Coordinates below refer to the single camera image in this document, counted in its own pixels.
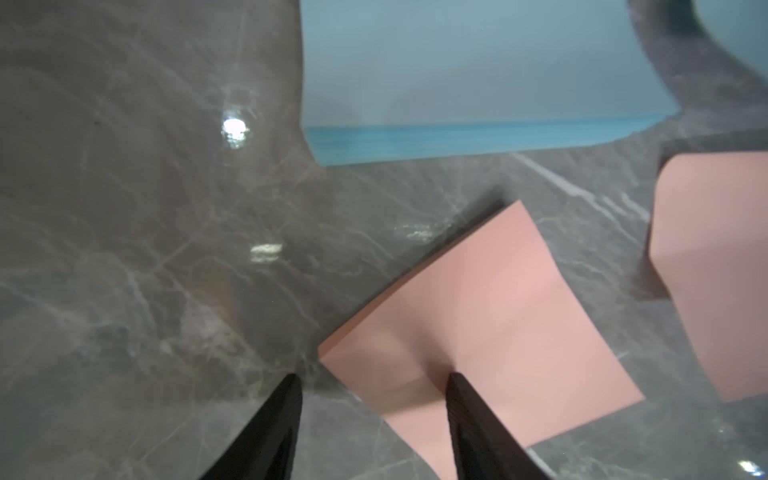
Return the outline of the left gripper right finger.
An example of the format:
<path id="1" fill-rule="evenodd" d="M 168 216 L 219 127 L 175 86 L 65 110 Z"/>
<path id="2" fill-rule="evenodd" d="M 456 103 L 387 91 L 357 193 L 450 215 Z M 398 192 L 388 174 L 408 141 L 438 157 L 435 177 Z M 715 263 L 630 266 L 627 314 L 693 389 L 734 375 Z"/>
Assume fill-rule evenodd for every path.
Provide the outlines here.
<path id="1" fill-rule="evenodd" d="M 549 478 L 458 372 L 449 375 L 446 405 L 458 479 Z"/>

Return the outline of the pink memo pad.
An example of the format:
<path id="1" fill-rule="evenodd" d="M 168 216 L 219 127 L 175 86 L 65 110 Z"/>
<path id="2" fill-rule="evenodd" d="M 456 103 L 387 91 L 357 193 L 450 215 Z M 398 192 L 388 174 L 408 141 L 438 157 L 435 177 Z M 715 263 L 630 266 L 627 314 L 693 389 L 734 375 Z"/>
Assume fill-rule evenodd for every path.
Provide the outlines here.
<path id="1" fill-rule="evenodd" d="M 524 447 L 643 398 L 521 202 L 395 282 L 318 355 L 441 479 L 456 477 L 454 372 Z"/>

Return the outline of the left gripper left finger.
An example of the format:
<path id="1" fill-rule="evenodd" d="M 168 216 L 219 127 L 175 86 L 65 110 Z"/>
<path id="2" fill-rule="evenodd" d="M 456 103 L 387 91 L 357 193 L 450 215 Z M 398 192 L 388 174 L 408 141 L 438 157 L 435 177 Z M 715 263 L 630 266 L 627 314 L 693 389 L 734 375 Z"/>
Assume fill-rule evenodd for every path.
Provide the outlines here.
<path id="1" fill-rule="evenodd" d="M 202 480 L 283 480 L 291 477 L 302 412 L 302 384 L 290 373 Z"/>

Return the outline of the blue memo pad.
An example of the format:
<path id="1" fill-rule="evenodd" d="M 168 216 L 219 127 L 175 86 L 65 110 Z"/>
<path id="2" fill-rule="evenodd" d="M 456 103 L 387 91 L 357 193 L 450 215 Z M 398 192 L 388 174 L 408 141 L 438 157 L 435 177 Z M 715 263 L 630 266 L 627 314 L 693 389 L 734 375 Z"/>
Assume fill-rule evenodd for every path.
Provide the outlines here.
<path id="1" fill-rule="evenodd" d="M 602 144 L 678 111 L 624 1 L 304 1 L 300 20 L 323 166 Z"/>

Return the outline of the torn blue memo page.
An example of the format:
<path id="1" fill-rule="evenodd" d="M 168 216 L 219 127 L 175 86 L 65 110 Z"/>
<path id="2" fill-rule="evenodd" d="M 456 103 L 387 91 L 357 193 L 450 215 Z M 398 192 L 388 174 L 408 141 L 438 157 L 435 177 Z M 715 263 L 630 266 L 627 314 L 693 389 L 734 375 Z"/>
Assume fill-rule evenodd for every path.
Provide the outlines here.
<path id="1" fill-rule="evenodd" d="M 767 70 L 767 1 L 694 1 L 704 30 L 725 50 L 755 70 Z"/>

